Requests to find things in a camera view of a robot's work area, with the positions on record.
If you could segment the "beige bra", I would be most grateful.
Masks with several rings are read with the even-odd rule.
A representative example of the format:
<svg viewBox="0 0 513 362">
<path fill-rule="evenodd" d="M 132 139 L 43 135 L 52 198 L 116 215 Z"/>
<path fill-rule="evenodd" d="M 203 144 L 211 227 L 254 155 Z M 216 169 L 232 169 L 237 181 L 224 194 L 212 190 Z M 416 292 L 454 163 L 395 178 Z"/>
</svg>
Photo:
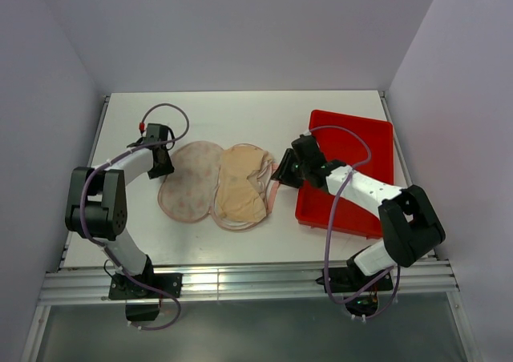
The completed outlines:
<svg viewBox="0 0 513 362">
<path fill-rule="evenodd" d="M 267 215 L 267 186 L 273 156 L 259 147 L 239 144 L 225 150 L 215 197 L 216 216 L 231 223 L 259 223 Z"/>
</svg>

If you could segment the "floral mesh laundry bag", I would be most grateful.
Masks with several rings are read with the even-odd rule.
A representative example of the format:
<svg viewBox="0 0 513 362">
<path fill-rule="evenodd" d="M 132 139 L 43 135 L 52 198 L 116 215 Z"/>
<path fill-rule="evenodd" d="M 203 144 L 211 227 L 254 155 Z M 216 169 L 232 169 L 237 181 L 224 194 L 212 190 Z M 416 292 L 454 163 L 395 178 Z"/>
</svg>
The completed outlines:
<svg viewBox="0 0 513 362">
<path fill-rule="evenodd" d="M 161 210 L 181 223 L 197 223 L 211 216 L 216 225 L 227 231 L 247 231 L 259 223 L 231 223 L 216 216 L 215 197 L 220 172 L 220 159 L 227 150 L 207 142 L 196 141 L 181 147 L 172 155 L 175 171 L 160 187 L 157 201 Z M 280 184 L 271 180 L 278 165 L 274 159 L 267 186 L 267 215 L 271 214 Z"/>
</svg>

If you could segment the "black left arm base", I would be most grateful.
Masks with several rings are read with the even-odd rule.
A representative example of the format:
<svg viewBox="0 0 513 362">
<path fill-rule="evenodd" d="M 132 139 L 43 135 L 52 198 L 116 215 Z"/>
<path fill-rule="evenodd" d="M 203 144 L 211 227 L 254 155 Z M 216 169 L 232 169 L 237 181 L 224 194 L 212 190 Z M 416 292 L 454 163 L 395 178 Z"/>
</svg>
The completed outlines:
<svg viewBox="0 0 513 362">
<path fill-rule="evenodd" d="M 115 274 L 111 279 L 108 292 L 110 301 L 125 302 L 125 316 L 132 323 L 146 324 L 160 314 L 164 294 L 180 297 L 183 275 L 180 273 L 155 274 L 150 285 L 160 292 L 142 288 L 131 282 L 126 276 Z"/>
</svg>

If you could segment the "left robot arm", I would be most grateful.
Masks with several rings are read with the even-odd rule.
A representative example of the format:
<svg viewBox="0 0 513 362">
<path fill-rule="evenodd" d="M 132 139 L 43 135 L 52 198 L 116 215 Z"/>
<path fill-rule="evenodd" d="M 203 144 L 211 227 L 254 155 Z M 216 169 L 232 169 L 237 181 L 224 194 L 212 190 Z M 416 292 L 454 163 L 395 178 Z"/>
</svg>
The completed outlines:
<svg viewBox="0 0 513 362">
<path fill-rule="evenodd" d="M 174 171 L 166 144 L 175 138 L 172 130 L 156 123 L 143 130 L 146 135 L 129 145 L 115 164 L 72 171 L 65 214 L 67 229 L 103 250 L 115 266 L 112 282 L 134 297 L 151 295 L 156 277 L 149 256 L 126 229 L 126 186 L 142 174 L 156 179 Z"/>
</svg>

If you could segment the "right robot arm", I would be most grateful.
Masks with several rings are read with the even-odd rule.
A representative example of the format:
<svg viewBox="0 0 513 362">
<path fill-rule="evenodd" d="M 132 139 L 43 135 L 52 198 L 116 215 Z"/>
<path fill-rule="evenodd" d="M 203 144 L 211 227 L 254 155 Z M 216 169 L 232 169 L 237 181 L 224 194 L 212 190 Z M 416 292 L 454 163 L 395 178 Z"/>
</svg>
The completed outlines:
<svg viewBox="0 0 513 362">
<path fill-rule="evenodd" d="M 441 244 L 446 233 L 425 193 L 417 186 L 394 186 L 362 174 L 359 167 L 372 158 L 349 165 L 327 160 L 316 138 L 301 135 L 285 151 L 272 175 L 278 183 L 299 189 L 304 183 L 333 196 L 328 231 L 334 227 L 340 199 L 345 199 L 377 217 L 382 238 L 353 255 L 343 267 L 341 288 L 368 288 L 392 267 L 409 267 Z"/>
</svg>

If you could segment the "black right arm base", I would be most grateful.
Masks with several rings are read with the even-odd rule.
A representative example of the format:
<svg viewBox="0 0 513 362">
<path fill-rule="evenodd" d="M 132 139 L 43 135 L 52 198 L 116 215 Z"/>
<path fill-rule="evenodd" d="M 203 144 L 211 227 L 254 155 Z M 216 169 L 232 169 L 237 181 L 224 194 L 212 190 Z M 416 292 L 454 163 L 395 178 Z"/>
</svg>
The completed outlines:
<svg viewBox="0 0 513 362">
<path fill-rule="evenodd" d="M 328 269 L 329 288 L 325 286 L 325 273 L 323 271 L 321 276 L 315 279 L 315 282 L 323 287 L 326 294 L 329 294 L 328 289 L 330 289 L 329 299 L 335 304 L 340 304 L 378 276 L 379 272 L 371 276 L 365 276 L 357 267 L 353 266 L 330 267 Z M 358 317 L 372 316 L 378 313 L 378 293 L 391 292 L 393 289 L 394 284 L 391 274 L 387 272 L 381 279 L 368 286 L 358 297 L 344 303 L 344 306 L 351 315 Z"/>
</svg>

